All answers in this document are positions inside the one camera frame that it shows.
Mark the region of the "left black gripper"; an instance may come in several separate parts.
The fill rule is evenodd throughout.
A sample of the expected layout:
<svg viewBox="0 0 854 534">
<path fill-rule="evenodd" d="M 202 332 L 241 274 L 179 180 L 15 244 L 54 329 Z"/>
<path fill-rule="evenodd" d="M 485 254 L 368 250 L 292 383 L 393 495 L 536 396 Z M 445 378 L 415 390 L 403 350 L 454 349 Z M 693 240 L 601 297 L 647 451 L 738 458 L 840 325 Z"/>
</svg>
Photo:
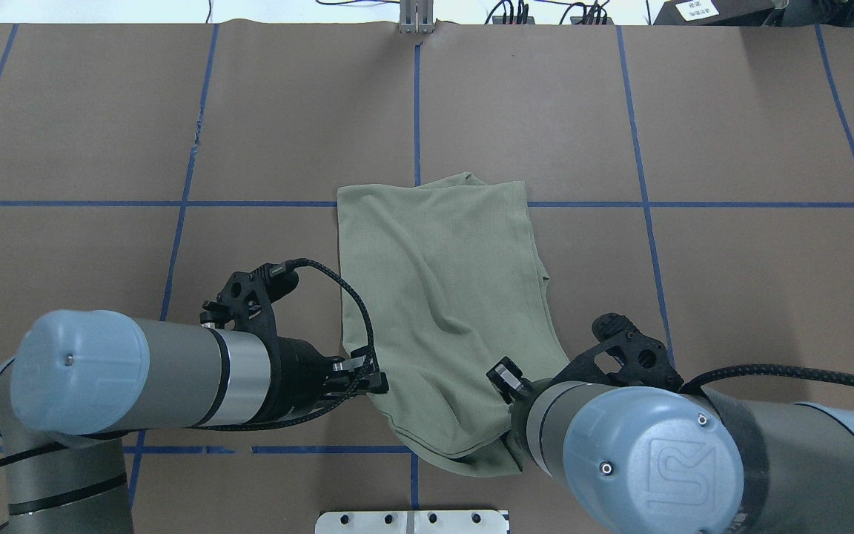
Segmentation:
<svg viewBox="0 0 854 534">
<path fill-rule="evenodd" d="M 384 372 L 371 372 L 373 349 L 355 349 L 349 358 L 325 356 L 304 339 L 279 338 L 281 372 L 278 393 L 268 412 L 268 422 L 276 423 L 308 415 L 325 395 L 325 383 L 334 372 L 344 372 L 338 393 L 387 393 Z"/>
</svg>

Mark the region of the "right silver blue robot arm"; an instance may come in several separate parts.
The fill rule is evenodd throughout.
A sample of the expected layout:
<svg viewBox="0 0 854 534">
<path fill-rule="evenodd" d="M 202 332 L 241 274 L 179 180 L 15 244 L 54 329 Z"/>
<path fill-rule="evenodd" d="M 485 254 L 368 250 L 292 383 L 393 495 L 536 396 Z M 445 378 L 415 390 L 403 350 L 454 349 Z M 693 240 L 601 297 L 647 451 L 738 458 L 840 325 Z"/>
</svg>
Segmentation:
<svg viewBox="0 0 854 534">
<path fill-rule="evenodd" d="M 512 437 L 614 533 L 854 533 L 854 410 L 488 371 Z"/>
</svg>

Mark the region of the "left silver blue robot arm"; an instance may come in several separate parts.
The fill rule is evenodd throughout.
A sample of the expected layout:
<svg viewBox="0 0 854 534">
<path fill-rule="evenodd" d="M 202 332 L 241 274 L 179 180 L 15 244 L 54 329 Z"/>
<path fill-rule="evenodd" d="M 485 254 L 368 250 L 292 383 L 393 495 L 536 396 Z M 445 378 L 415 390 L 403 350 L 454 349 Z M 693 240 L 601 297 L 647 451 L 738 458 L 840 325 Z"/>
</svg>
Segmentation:
<svg viewBox="0 0 854 534">
<path fill-rule="evenodd" d="M 226 330 L 48 312 L 0 365 L 0 533 L 132 533 L 129 433 L 288 428 L 387 391 L 371 343 L 343 358 L 257 320 Z"/>
</svg>

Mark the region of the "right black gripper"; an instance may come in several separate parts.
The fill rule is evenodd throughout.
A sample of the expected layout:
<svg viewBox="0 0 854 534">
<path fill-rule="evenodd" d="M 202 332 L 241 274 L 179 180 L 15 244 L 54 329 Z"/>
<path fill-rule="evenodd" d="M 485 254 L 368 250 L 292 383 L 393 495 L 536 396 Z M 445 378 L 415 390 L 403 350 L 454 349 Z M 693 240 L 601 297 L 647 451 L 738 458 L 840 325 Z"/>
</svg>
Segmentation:
<svg viewBox="0 0 854 534">
<path fill-rule="evenodd" d="M 539 469 L 549 471 L 540 444 L 543 415 L 539 415 L 534 406 L 537 402 L 541 403 L 539 399 L 550 387 L 552 379 L 529 381 L 522 369 L 509 357 L 503 357 L 495 363 L 486 372 L 486 378 L 503 402 L 509 405 L 509 446 L 524 456 L 518 463 L 524 464 L 529 459 Z M 549 402 L 541 404 L 546 409 Z"/>
</svg>

